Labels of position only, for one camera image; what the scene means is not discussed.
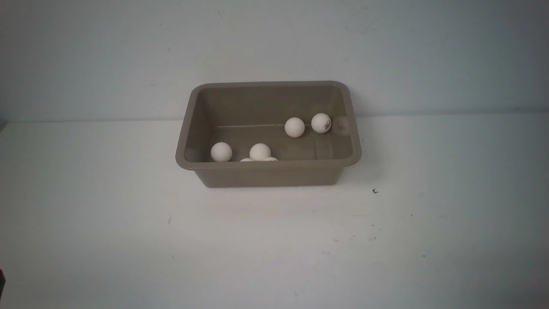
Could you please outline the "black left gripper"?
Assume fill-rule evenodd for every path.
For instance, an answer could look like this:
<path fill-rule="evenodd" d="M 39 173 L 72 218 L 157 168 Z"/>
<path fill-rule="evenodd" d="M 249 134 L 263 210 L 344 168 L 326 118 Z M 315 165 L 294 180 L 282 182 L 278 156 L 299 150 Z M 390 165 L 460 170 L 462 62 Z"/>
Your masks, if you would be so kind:
<path fill-rule="evenodd" d="M 6 278 L 5 278 L 4 272 L 0 270 L 0 298 L 2 298 L 5 285 L 6 285 Z"/>

